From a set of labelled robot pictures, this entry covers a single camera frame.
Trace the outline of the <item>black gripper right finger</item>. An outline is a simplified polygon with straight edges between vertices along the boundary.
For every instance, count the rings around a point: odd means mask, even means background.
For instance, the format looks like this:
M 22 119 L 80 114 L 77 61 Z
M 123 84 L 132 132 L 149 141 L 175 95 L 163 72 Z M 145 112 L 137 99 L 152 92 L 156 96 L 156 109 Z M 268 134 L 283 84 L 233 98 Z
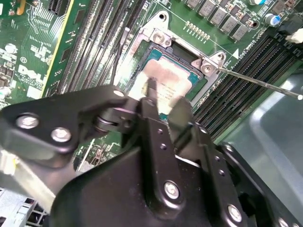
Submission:
M 215 144 L 180 98 L 169 114 L 174 151 L 202 172 L 206 211 L 214 227 L 299 227 L 301 223 L 228 143 Z

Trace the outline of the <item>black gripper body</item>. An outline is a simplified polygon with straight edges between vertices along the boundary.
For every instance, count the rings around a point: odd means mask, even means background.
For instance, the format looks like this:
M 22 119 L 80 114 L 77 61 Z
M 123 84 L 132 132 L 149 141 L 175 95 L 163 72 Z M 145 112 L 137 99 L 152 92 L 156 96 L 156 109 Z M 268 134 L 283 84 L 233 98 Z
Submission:
M 200 166 L 177 156 L 179 188 L 186 198 L 180 212 L 152 205 L 146 191 L 142 153 L 123 153 L 73 179 L 58 193 L 53 227 L 213 227 L 208 218 Z

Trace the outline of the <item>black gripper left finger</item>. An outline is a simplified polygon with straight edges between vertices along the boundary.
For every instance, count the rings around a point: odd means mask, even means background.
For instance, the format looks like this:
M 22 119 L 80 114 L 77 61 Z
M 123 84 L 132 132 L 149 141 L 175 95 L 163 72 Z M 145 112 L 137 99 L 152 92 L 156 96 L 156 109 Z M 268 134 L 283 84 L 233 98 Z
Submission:
M 143 173 L 151 180 L 148 202 L 180 212 L 186 200 L 168 128 L 158 115 L 155 79 L 148 79 L 140 100 L 105 85 L 10 105 L 0 113 L 1 146 L 53 169 L 65 167 L 81 142 L 109 131 L 122 134 L 122 154 L 141 151 Z

